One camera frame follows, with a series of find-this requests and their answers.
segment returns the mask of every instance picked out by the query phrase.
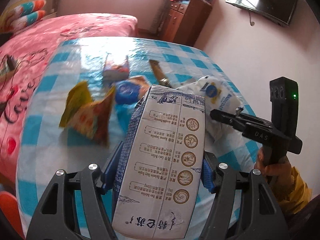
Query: pink blanket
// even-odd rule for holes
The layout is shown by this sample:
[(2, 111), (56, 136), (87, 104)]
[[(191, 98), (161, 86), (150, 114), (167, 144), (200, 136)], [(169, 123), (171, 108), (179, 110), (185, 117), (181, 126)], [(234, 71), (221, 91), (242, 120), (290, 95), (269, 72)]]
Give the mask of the pink blanket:
[(15, 183), (20, 135), (29, 100), (48, 61), (65, 40), (96, 36), (137, 34), (137, 19), (128, 15), (79, 14), (40, 21), (0, 47), (0, 61), (13, 55), (21, 65), (14, 77), (0, 83), (0, 173)]

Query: orange object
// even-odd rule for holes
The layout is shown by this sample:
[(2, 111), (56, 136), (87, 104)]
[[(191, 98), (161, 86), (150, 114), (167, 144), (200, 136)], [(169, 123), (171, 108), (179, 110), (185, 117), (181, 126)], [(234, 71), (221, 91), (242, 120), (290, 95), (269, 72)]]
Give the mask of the orange object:
[(22, 231), (17, 198), (12, 194), (10, 194), (9, 192), (1, 191), (0, 192), (0, 209), (2, 210), (2, 213), (5, 215), (9, 223), (12, 225), (14, 230), (16, 230), (17, 233), (23, 239), (25, 239)]

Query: hand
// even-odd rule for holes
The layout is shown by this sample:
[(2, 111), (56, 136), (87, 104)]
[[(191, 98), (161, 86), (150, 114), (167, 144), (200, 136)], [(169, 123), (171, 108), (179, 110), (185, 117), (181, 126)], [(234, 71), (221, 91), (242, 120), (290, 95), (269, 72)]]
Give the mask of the hand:
[(292, 186), (294, 178), (291, 176), (291, 164), (288, 159), (286, 159), (285, 163), (272, 164), (266, 167), (263, 165), (263, 159), (263, 149), (260, 148), (254, 165), (255, 169), (260, 170), (263, 176), (278, 176), (276, 181), (276, 186), (278, 187), (289, 188)]

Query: plastic tablecloth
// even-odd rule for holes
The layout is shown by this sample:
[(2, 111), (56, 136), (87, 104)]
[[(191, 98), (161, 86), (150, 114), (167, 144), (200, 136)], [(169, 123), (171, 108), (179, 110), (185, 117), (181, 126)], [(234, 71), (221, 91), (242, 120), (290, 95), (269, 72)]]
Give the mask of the plastic tablecloth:
[[(110, 145), (99, 146), (72, 129), (59, 128), (65, 109), (68, 92), (82, 80), (87, 80), (92, 96), (103, 98), (102, 68), (107, 53), (128, 55), (130, 76), (142, 74), (157, 83), (149, 60), (157, 60), (174, 86), (195, 78), (213, 75), (225, 81), (244, 103), (244, 112), (254, 114), (239, 90), (223, 71), (201, 50), (164, 41), (129, 37), (92, 37), (65, 41), (52, 56), (47, 71), (35, 91), (24, 125), (17, 166), (16, 190), (23, 230), (26, 233), (36, 205), (52, 176), (59, 169), (67, 172), (82, 170), (90, 163), (99, 163), (116, 143), (125, 138), (115, 108), (109, 121)], [(253, 168), (259, 145), (246, 138), (228, 140), (222, 136), (212, 144), (206, 137), (205, 149), (216, 154), (219, 161), (236, 170), (249, 171)], [(111, 195), (103, 196), (107, 214), (111, 215)], [(230, 223), (239, 214), (241, 192), (236, 192)], [(197, 239), (208, 217), (214, 195), (200, 183), (196, 206), (185, 239)], [(76, 207), (81, 233), (89, 236), (81, 193), (76, 191)], [(126, 237), (117, 234), (119, 239)]]

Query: das logo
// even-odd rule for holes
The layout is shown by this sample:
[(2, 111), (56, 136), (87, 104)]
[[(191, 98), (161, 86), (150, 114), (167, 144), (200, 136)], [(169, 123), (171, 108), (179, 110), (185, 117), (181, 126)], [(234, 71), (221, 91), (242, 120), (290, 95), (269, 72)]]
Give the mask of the das logo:
[(254, 136), (259, 137), (265, 141), (268, 140), (268, 135), (263, 135), (263, 133), (256, 132)]

